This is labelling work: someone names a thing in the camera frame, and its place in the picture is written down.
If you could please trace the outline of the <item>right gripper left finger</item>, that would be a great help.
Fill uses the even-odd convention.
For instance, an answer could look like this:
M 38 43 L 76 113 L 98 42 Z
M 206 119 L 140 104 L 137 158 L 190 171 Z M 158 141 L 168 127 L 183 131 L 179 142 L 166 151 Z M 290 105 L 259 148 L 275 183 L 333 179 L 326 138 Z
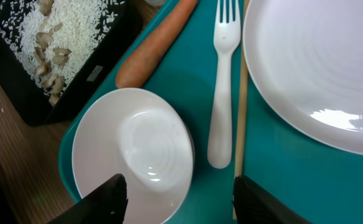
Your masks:
M 126 179 L 115 174 L 50 223 L 123 223 L 127 204 Z

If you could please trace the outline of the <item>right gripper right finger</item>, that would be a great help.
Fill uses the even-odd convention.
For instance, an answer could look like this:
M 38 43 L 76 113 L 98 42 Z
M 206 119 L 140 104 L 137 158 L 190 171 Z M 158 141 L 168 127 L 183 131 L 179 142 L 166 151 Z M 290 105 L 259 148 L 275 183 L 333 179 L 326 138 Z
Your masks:
M 232 201 L 236 220 L 241 223 L 309 224 L 248 176 L 234 179 Z

